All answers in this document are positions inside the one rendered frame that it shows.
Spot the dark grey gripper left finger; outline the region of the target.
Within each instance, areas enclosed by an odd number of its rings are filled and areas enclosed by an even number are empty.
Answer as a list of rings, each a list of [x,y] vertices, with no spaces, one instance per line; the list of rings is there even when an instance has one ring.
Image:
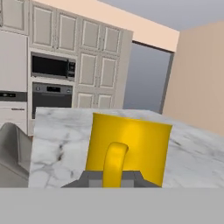
[[[101,171],[84,171],[79,179],[64,185],[66,187],[101,187],[102,172]]]

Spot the cream panelled cupboard run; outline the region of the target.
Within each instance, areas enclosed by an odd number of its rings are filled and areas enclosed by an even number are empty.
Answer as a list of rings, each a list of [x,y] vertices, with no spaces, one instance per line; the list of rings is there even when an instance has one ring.
[[[123,106],[132,32],[36,0],[0,0],[0,31],[27,37],[27,132],[34,128],[32,83],[73,87],[71,108]],[[31,53],[76,60],[74,80],[31,76]]]

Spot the black microwave oven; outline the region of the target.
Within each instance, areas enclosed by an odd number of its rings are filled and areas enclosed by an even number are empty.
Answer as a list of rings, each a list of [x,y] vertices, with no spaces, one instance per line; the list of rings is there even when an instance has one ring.
[[[31,53],[31,76],[73,81],[76,60],[39,52]]]

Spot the white fridge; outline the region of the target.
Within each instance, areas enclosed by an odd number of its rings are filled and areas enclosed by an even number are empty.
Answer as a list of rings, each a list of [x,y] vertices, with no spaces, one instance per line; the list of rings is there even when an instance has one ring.
[[[0,126],[27,132],[27,37],[0,31]]]

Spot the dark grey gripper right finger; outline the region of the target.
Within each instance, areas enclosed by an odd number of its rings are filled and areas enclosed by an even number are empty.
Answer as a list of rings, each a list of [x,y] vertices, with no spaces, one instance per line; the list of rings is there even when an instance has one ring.
[[[123,171],[121,187],[152,187],[157,188],[158,185],[144,179],[140,171]]]

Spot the black built-in oven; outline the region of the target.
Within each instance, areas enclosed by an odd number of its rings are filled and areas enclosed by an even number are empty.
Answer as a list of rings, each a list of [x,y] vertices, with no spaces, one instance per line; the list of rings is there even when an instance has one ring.
[[[35,118],[37,107],[71,108],[73,87],[50,84],[32,83],[32,118]]]

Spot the grey metal coffee machine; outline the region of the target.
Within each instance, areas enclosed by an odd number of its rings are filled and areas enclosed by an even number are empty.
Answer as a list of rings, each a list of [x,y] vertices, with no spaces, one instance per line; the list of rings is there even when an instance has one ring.
[[[32,140],[14,123],[0,129],[0,187],[26,188],[31,165]]]

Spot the yellow coffee mug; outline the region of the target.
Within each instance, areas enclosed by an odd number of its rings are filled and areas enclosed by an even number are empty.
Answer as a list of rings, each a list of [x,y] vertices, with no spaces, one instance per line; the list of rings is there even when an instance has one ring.
[[[104,187],[119,187],[128,171],[161,186],[171,131],[166,123],[94,113],[86,169],[101,172]]]

